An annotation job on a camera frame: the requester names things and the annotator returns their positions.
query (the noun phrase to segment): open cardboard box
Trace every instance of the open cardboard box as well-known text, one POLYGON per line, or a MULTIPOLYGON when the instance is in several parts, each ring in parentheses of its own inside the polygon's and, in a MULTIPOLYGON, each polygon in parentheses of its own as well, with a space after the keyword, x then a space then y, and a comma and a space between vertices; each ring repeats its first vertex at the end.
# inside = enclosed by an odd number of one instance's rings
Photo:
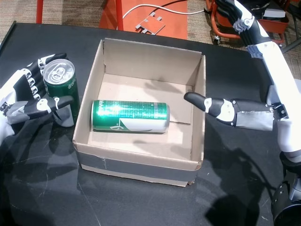
POLYGON ((146 43, 100 42, 74 131, 83 169, 155 183, 193 183, 204 155, 205 114, 183 99, 205 95, 205 56, 200 52, 146 43), (93 100, 165 102, 165 134, 93 131, 93 100))

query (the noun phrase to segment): can label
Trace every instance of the can label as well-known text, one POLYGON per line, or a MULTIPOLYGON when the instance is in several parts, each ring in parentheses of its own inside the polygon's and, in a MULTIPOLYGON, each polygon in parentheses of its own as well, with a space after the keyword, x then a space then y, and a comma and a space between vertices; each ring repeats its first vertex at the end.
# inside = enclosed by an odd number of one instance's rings
POLYGON ((98 130, 165 132, 169 122, 166 103, 96 100, 92 124, 98 130))

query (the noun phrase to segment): can lid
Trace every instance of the can lid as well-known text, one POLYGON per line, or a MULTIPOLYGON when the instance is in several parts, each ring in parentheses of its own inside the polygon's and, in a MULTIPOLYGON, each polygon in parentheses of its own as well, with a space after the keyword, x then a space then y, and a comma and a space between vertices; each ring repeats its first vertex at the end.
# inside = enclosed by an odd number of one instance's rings
POLYGON ((74 75, 74 65, 69 60, 51 61, 43 71, 44 80, 50 84, 60 85, 70 80, 74 75))

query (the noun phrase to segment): table surface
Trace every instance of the table surface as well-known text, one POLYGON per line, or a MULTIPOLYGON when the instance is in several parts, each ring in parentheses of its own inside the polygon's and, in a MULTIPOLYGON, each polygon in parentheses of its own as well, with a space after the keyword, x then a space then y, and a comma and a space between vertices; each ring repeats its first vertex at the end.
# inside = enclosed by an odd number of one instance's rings
MULTIPOLYGON (((40 57, 66 52, 82 98, 101 39, 201 51, 210 97, 259 100, 259 74, 245 51, 167 37, 49 24, 15 25, 0 55, 0 86, 40 57)), ((277 132, 235 129, 206 117, 205 160, 183 187, 81 169, 74 128, 51 116, 27 122, 0 148, 0 208, 7 225, 271 226, 270 196, 282 179, 277 132)))

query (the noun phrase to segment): metal can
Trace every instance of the metal can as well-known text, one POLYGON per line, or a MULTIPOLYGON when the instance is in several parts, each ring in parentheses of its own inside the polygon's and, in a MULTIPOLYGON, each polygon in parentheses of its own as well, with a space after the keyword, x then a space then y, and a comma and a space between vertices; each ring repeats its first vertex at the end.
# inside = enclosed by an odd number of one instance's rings
POLYGON ((73 126, 79 114, 79 92, 73 63, 58 59, 47 64, 43 71, 46 91, 50 97, 72 96, 74 102, 54 113, 55 121, 63 126, 73 126))
POLYGON ((95 130, 165 133, 170 111, 166 103, 95 100, 91 125, 95 130))

